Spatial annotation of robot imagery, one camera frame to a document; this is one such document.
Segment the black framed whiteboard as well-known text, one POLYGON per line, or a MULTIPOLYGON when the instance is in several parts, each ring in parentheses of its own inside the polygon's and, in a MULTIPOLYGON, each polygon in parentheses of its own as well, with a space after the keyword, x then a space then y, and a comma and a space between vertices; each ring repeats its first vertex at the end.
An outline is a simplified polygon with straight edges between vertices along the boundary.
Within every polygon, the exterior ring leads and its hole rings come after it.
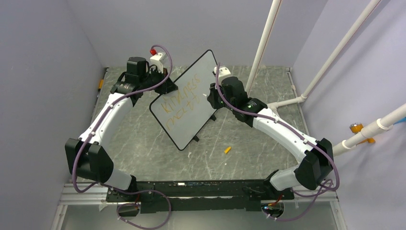
POLYGON ((216 111, 203 96, 210 93, 216 66, 213 51, 206 50, 174 80, 176 91, 158 96, 149 106, 178 150, 184 150, 192 140, 198 139, 198 132, 216 111))

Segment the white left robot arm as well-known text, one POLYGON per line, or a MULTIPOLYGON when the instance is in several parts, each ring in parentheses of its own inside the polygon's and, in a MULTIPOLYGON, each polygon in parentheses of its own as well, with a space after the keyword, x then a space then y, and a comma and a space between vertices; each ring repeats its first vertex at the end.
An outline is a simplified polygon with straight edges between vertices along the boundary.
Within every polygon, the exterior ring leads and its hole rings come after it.
POLYGON ((136 198, 138 188, 136 177, 116 169, 108 155, 109 145, 118 126, 146 91, 168 94, 177 90, 177 85, 169 78, 171 69, 165 68, 167 53, 152 55, 149 61, 143 57, 130 57, 124 71, 112 86, 106 104, 95 120, 78 138, 70 138, 65 144, 65 152, 72 182, 77 192, 77 178, 92 180, 119 190, 125 201, 136 198))

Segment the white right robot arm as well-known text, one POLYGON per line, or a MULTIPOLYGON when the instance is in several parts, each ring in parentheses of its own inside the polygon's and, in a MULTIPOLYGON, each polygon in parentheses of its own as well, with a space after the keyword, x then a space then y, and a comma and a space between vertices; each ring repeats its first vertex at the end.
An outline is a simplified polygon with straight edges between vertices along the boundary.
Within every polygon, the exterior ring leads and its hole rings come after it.
POLYGON ((334 169, 332 144, 325 138, 310 137, 276 115, 265 103, 247 96, 237 77, 225 78, 219 86, 211 83, 207 101, 214 109, 227 108, 235 118, 268 135, 285 147, 298 164, 271 173, 264 194, 277 198, 284 189, 303 186, 316 190, 334 169))

